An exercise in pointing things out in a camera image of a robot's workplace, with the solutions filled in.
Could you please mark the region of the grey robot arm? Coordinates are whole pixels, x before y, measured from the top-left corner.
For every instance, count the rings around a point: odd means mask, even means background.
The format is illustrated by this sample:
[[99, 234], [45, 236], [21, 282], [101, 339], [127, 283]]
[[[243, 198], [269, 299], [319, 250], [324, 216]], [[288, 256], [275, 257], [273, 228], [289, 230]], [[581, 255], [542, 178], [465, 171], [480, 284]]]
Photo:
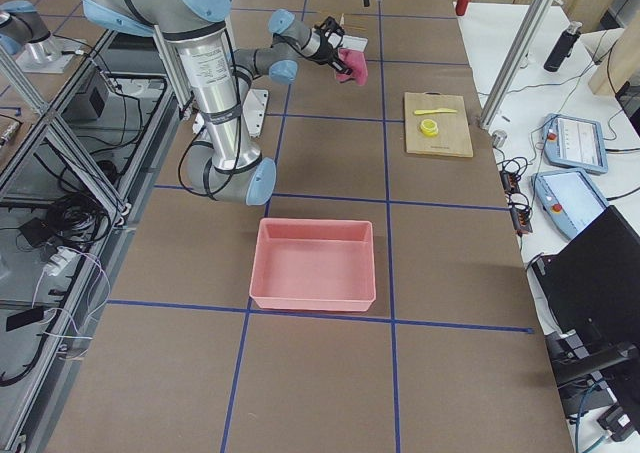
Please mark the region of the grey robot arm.
[[254, 79], [290, 84], [300, 58], [354, 73], [340, 50], [343, 29], [333, 18], [310, 28], [279, 9], [268, 48], [233, 49], [227, 31], [231, 0], [82, 0], [85, 17], [106, 29], [140, 37], [161, 33], [178, 54], [203, 118], [203, 132], [187, 148], [193, 192], [214, 201], [263, 205], [276, 183], [276, 164], [251, 139], [243, 112]]

